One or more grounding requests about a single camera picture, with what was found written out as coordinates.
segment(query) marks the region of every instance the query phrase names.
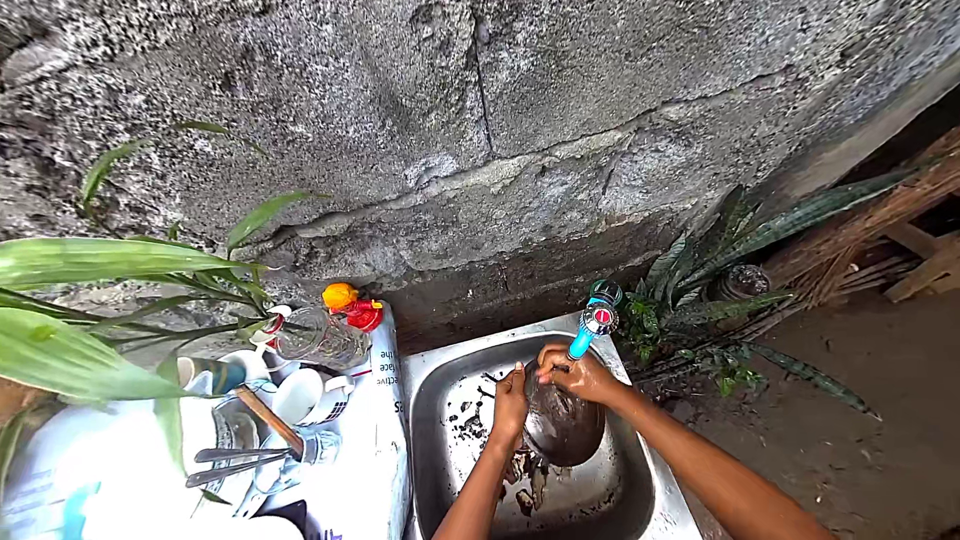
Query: stainless steel sink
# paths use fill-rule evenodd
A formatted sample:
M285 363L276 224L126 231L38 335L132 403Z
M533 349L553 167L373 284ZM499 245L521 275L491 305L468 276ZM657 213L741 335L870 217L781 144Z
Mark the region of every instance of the stainless steel sink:
M503 331L400 362L413 465L408 539L430 538L467 481L493 420L494 383L548 341L576 335L579 313ZM608 337L593 352L629 382ZM508 486L492 538L700 539L670 468L622 419L607 415L600 448L572 469L550 468L543 504L527 517L516 502L530 480Z

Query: dirt ground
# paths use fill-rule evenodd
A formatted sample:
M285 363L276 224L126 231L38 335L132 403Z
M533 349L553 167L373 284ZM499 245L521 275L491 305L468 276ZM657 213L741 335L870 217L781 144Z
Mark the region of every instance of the dirt ground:
M759 363L770 385L754 399L708 388L668 408L841 539L936 538L960 525L958 336L960 290L899 305L868 291L762 341L845 383L882 422ZM691 508L706 538L726 538Z

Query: concrete wall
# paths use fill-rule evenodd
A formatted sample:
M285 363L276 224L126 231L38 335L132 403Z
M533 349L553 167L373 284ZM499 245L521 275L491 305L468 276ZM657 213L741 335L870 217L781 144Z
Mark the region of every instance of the concrete wall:
M951 0L6 0L0 239L95 233L75 203L99 153L209 120L269 156L169 133L110 177L113 227L182 219L213 246L273 194L327 193L248 250L283 266L284 294L366 283L409 343L495 331L642 265L732 184L835 180L960 80L958 17Z

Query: blue faucet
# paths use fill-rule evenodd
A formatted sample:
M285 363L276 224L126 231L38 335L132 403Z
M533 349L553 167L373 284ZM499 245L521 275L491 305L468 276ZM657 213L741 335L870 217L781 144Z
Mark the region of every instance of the blue faucet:
M594 337L616 330L620 318L614 306L622 299L623 291L620 285L611 280L599 280L590 286L587 307L580 315L580 331L566 352L570 359L579 360L583 357Z

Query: wet hand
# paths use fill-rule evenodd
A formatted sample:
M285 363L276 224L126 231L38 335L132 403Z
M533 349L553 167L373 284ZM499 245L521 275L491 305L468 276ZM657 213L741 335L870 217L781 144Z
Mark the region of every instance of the wet hand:
M629 386L617 380L590 351L579 360L567 355L568 345L548 343L540 350L537 378L540 384L554 382L577 397L609 405L616 394Z
M490 442L503 443L510 452L519 443L523 422L527 418L527 396L523 392L525 380L523 364L517 362L514 370L496 384Z

